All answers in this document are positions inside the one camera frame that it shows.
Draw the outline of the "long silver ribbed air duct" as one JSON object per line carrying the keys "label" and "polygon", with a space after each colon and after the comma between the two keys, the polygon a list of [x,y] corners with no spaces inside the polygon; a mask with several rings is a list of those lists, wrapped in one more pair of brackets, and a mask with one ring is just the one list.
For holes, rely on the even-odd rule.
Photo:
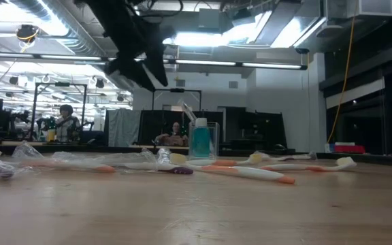
{"label": "long silver ribbed air duct", "polygon": [[18,9],[34,17],[34,23],[51,39],[73,54],[106,56],[105,50],[87,33],[61,0],[8,0]]}

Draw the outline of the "black table frame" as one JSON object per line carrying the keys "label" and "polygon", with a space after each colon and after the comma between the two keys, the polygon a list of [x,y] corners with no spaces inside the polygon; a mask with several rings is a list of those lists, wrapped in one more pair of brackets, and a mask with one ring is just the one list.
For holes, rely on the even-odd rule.
{"label": "black table frame", "polygon": [[[12,154],[15,147],[22,142],[0,142],[0,151],[3,154]],[[42,142],[31,142],[33,147],[40,153],[51,153],[57,151],[67,152],[104,152],[104,153],[130,153],[141,152],[139,146],[135,147],[109,147],[109,146],[92,146],[87,144],[47,144]],[[254,153],[254,150],[219,150],[219,157],[248,157]],[[346,154],[346,153],[317,153],[318,159],[338,159],[341,157],[351,157],[359,163],[371,163],[377,165],[392,166],[392,157],[372,154]]]}

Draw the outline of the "long black ceiling light bar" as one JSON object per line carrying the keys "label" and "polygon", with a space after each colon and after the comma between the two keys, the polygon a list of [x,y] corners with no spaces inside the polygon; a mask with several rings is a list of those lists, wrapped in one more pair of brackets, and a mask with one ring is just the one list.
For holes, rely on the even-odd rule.
{"label": "long black ceiling light bar", "polygon": [[[33,53],[16,53],[16,52],[0,52],[2,59],[43,59],[43,60],[60,60],[73,61],[78,63],[105,65],[106,63],[115,61],[114,57],[104,56],[72,56],[61,54],[33,54]],[[251,63],[251,62],[233,62],[233,61],[202,61],[202,60],[186,60],[186,59],[164,59],[164,64],[172,65],[207,65],[219,67],[245,67],[260,69],[288,69],[288,70],[306,70],[307,65],[282,64],[282,63]]]}

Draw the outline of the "black background station frame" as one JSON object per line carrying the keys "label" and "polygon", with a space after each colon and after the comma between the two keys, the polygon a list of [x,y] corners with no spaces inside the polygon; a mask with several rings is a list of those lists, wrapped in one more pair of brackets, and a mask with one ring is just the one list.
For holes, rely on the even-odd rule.
{"label": "black background station frame", "polygon": [[151,110],[155,110],[155,93],[156,92],[169,92],[169,93],[198,93],[199,94],[199,111],[202,110],[201,102],[202,102],[202,90],[189,90],[184,88],[156,88],[152,92],[152,102],[151,102]]}
{"label": "black background station frame", "polygon": [[35,83],[35,90],[34,90],[34,97],[33,97],[33,111],[32,111],[32,117],[31,117],[31,128],[30,131],[34,130],[34,126],[37,124],[36,120],[36,109],[37,109],[37,98],[39,94],[42,94],[46,92],[46,89],[49,86],[55,86],[55,87],[70,87],[74,86],[76,88],[78,87],[83,87],[84,91],[80,93],[83,96],[83,101],[82,101],[82,117],[80,120],[80,128],[78,132],[78,141],[77,143],[80,144],[80,140],[83,135],[83,123],[84,123],[84,117],[85,117],[85,111],[86,111],[86,98],[87,98],[87,85],[86,84],[74,84],[74,83],[69,83],[69,82],[50,82],[50,83],[44,83],[44,82],[38,82]]}

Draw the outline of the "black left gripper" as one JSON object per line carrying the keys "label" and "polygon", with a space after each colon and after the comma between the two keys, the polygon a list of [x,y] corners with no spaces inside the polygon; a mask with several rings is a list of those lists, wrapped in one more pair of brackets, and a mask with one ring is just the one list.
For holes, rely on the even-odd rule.
{"label": "black left gripper", "polygon": [[[147,20],[108,20],[105,35],[109,37],[124,56],[133,58],[146,55],[146,67],[163,86],[168,85],[163,62],[165,45],[163,41],[176,34],[172,26],[162,27]],[[142,65],[136,61],[113,60],[105,66],[105,73],[117,71],[148,91],[155,87]]]}

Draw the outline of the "red box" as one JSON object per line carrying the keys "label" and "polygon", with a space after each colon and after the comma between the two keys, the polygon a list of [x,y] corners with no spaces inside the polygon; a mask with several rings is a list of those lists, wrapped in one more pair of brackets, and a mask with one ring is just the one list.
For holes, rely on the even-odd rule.
{"label": "red box", "polygon": [[333,151],[337,153],[365,154],[363,146],[335,145]]}

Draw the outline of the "clear plastic wrapper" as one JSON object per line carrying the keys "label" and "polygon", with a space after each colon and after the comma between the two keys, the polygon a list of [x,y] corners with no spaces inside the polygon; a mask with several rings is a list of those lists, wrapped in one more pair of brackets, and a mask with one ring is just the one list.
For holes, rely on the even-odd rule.
{"label": "clear plastic wrapper", "polygon": [[102,163],[100,159],[76,155],[70,152],[55,152],[51,157],[45,157],[26,142],[15,147],[12,157],[19,165],[27,167],[91,171],[105,174],[116,172],[114,167]]}

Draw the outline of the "person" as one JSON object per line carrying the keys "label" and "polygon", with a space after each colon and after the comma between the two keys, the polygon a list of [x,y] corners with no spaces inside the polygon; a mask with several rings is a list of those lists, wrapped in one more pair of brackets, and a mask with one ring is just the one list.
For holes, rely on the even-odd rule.
{"label": "person", "polygon": [[183,146],[189,145],[189,139],[187,135],[181,133],[181,127],[178,122],[172,125],[171,133],[160,134],[155,137],[154,142],[161,146]]}
{"label": "person", "polygon": [[80,121],[73,115],[73,107],[64,104],[59,108],[61,117],[56,121],[56,141],[75,142],[79,140]]}

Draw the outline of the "grey curtain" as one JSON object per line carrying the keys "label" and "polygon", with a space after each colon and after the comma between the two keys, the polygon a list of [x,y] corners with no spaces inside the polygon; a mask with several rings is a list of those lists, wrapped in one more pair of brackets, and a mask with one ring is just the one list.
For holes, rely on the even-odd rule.
{"label": "grey curtain", "polygon": [[140,110],[108,110],[105,116],[108,146],[128,147],[138,142],[141,114]]}

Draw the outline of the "white ceiling air unit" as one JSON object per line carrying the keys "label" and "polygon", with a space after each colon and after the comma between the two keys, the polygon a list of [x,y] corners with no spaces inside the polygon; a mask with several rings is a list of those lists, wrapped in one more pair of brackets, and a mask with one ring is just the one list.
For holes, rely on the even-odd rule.
{"label": "white ceiling air unit", "polygon": [[325,0],[325,7],[329,18],[392,17],[392,0]]}

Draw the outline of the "black partition panel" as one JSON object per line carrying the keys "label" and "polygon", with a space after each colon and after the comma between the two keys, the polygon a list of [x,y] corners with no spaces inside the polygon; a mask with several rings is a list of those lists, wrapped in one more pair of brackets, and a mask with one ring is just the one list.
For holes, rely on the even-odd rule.
{"label": "black partition panel", "polygon": [[[195,112],[196,117],[207,118],[208,122],[219,124],[219,142],[223,142],[223,113]],[[140,116],[139,144],[151,144],[156,136],[171,133],[174,123],[179,123],[181,132],[188,134],[190,119],[184,112],[167,110],[143,110]]]}

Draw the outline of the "blue mouthwash bottle white cap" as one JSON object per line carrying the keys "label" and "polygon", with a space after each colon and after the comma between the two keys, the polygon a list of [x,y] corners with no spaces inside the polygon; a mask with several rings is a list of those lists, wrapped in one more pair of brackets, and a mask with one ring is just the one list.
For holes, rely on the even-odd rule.
{"label": "blue mouthwash bottle white cap", "polygon": [[192,131],[191,152],[195,158],[210,156],[210,130],[207,118],[197,118]]}

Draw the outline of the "clear plastic cup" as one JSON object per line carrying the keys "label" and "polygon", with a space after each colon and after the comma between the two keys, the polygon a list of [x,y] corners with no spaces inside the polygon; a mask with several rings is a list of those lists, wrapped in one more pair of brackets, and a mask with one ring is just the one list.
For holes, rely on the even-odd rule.
{"label": "clear plastic cup", "polygon": [[191,152],[191,139],[194,124],[189,123],[189,163],[192,165],[212,165],[218,158],[218,143],[219,143],[219,124],[217,122],[208,122],[210,130],[210,156],[208,158],[195,158]]}

